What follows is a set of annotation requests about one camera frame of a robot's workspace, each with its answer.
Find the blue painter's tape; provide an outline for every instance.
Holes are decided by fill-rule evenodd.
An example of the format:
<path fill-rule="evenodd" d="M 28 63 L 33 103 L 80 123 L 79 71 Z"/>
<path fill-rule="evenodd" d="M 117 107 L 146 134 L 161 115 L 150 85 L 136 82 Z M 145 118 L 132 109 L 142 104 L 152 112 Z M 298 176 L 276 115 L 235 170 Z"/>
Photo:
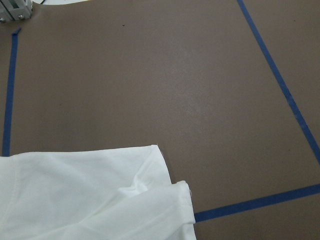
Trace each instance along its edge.
<path fill-rule="evenodd" d="M 202 211 L 194 214 L 195 221 L 202 222 L 210 219 L 216 219 L 223 216 L 241 213 L 248 210 L 262 208 L 274 204 L 283 203 L 315 194 L 320 194 L 320 184 L 307 186 L 304 188 L 287 191 L 271 196 L 261 197 L 250 201 L 240 202 L 229 206 L 223 206 L 208 211 Z"/>
<path fill-rule="evenodd" d="M 286 101 L 288 102 L 288 104 L 289 104 L 289 106 L 295 116 L 295 119 L 299 123 L 299 125 L 304 133 L 304 136 L 305 136 L 306 140 L 308 141 L 308 143 L 314 153 L 315 158 L 317 159 L 318 163 L 320 164 L 320 148 L 319 148 L 314 136 L 312 135 L 304 117 L 302 116 L 293 96 L 291 95 L 291 93 L 289 91 L 289 88 L 287 87 L 283 77 L 281 76 L 281 73 L 278 70 L 275 61 L 271 57 L 271 54 L 269 53 L 264 40 L 262 39 L 260 33 L 258 32 L 258 29 L 257 29 L 254 21 L 252 20 L 250 14 L 246 8 L 246 5 L 244 4 L 244 1 L 237 0 L 237 2 L 241 8 L 241 11 L 242 11 L 247 23 L 249 24 L 249 26 L 251 28 L 251 31 L 252 31 L 267 63 L 269 64 L 269 66 L 271 68 L 271 71 L 273 72 L 275 79 L 277 80 L 277 82 L 283 92 L 283 95 L 286 98 Z"/>
<path fill-rule="evenodd" d="M 261 35 L 259 34 L 258 29 L 254 21 L 252 20 L 243 0 L 237 0 L 237 2 L 241 8 L 241 11 L 247 23 L 251 28 L 251 31 L 267 63 L 269 64 L 269 67 L 271 68 L 271 71 L 276 81 L 278 82 L 278 85 L 282 90 L 283 95 L 285 96 L 297 122 L 301 127 L 303 134 L 307 139 L 314 153 L 315 158 L 320 164 L 320 149 L 314 136 L 312 135 L 304 117 L 302 116 L 293 96 L 289 91 L 289 88 L 287 87 L 283 77 L 281 76 L 276 66 L 276 63 L 271 57 L 271 54 L 269 53 L 266 44 L 264 43 Z M 271 196 L 266 196 L 266 197 L 262 197 L 262 198 L 258 198 L 250 201 L 240 202 L 240 203 L 229 205 L 229 206 L 223 206 L 223 207 L 219 207 L 219 208 L 208 210 L 208 211 L 198 212 L 194 214 L 194 217 L 196 222 L 202 222 L 202 221 L 215 219 L 215 218 L 219 218 L 219 217 L 223 217 L 231 214 L 241 213 L 248 210 L 253 210 L 253 209 L 262 208 L 262 207 L 266 207 L 266 206 L 270 206 L 278 203 L 283 203 L 286 201 L 295 200 L 295 199 L 299 199 L 299 198 L 303 198 L 303 197 L 307 197 L 315 194 L 320 194 L 320 184 L 308 186 L 308 187 L 297 189 L 297 190 L 287 191 L 287 192 L 283 192 L 283 193 L 279 193 Z"/>
<path fill-rule="evenodd" d="M 2 139 L 2 156 L 10 156 L 10 140 L 11 140 L 11 122 L 12 122 L 12 109 L 14 103 L 14 87 L 15 87 L 15 74 L 16 74 L 16 62 L 18 53 L 18 34 L 21 30 L 19 27 L 12 33 L 11 43 L 11 56 L 9 65 L 9 76 L 6 90 L 6 103 L 4 114 L 4 129 Z"/>

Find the white cloth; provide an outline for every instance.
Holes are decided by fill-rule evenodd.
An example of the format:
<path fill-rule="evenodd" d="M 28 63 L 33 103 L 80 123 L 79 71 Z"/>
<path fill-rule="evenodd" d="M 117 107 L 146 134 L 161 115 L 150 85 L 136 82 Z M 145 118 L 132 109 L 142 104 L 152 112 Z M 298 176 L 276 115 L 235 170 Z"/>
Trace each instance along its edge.
<path fill-rule="evenodd" d="M 33 0 L 33 2 L 40 4 L 43 0 Z M 45 0 L 44 5 L 65 5 L 65 4 L 74 4 L 79 2 L 85 2 L 89 0 Z"/>
<path fill-rule="evenodd" d="M 156 145 L 0 157 L 0 240 L 195 240 Z"/>

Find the brown surface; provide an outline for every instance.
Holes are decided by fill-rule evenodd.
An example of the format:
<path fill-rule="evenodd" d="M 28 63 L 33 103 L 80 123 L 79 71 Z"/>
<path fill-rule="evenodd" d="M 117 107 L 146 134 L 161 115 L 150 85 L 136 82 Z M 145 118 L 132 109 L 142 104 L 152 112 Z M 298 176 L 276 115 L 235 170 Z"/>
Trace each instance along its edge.
<path fill-rule="evenodd" d="M 312 134 L 320 144 L 320 5 L 245 0 Z"/>
<path fill-rule="evenodd" d="M 7 80 L 8 80 L 8 69 L 9 59 L 11 52 L 11 33 L 6 27 L 0 25 L 0 144 L 2 147 L 2 136 L 4 133 L 4 116 L 6 109 L 6 97 L 7 97 Z"/>
<path fill-rule="evenodd" d="M 319 240 L 319 202 L 314 195 L 200 222 L 195 233 L 198 240 Z"/>
<path fill-rule="evenodd" d="M 172 181 L 189 183 L 195 212 L 320 183 L 236 1 L 34 7 L 31 20 L 1 29 L 8 45 L 23 28 L 12 154 L 158 143 Z M 211 221 L 202 224 L 198 239 L 214 239 Z"/>

